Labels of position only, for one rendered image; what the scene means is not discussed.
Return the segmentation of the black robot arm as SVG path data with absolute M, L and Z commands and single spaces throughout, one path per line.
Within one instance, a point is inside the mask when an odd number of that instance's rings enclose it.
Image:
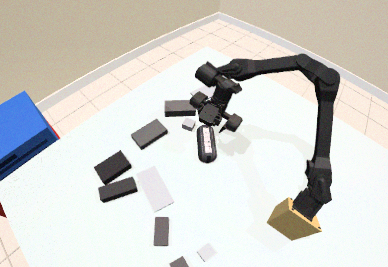
M 330 147 L 334 115 L 333 104 L 340 84 L 339 72 L 302 53 L 261 60 L 235 58 L 229 64 L 219 67 L 207 61 L 197 69 L 195 78 L 208 87 L 216 86 L 215 97 L 221 101 L 229 101 L 233 93 L 237 94 L 242 91 L 240 83 L 235 83 L 231 79 L 242 82 L 262 74 L 296 70 L 301 71 L 314 84 L 318 101 L 314 154 L 312 160 L 307 159 L 305 170 L 308 188 L 306 187 L 304 191 L 297 194 L 292 205 L 295 211 L 297 210 L 298 213 L 312 222 L 323 204 L 332 200 Z M 199 121 L 209 127 L 219 126 L 223 119 L 221 112 L 222 106 L 219 104 L 216 106 L 208 99 L 199 114 Z

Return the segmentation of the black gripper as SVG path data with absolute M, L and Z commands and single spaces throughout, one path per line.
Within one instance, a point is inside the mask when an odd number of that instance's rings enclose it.
M 204 104 L 207 102 L 206 100 L 208 99 L 208 96 L 205 95 L 204 93 L 198 91 L 196 94 L 194 94 L 191 99 L 190 99 L 190 105 L 193 106 L 193 108 L 197 109 L 198 111 L 198 116 L 200 112 L 202 111 Z M 239 127 L 239 125 L 242 123 L 243 119 L 238 116 L 236 113 L 233 115 L 229 114 L 226 112 L 226 109 L 228 107 L 229 101 L 221 101 L 217 99 L 213 93 L 213 96 L 210 99 L 212 101 L 212 104 L 216 105 L 219 104 L 222 106 L 222 112 L 221 112 L 221 117 L 227 120 L 227 122 L 223 125 L 219 133 L 221 133 L 224 130 L 229 130 L 232 132 L 236 132 L 236 129 Z

